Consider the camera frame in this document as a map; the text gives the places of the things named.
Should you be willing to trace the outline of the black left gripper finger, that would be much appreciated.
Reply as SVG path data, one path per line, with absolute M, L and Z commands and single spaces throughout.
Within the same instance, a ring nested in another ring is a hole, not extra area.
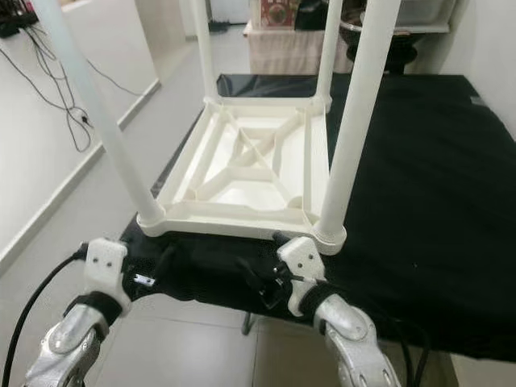
M 169 243 L 158 255 L 155 263 L 155 276 L 168 277 L 169 270 L 177 261 L 178 243 Z

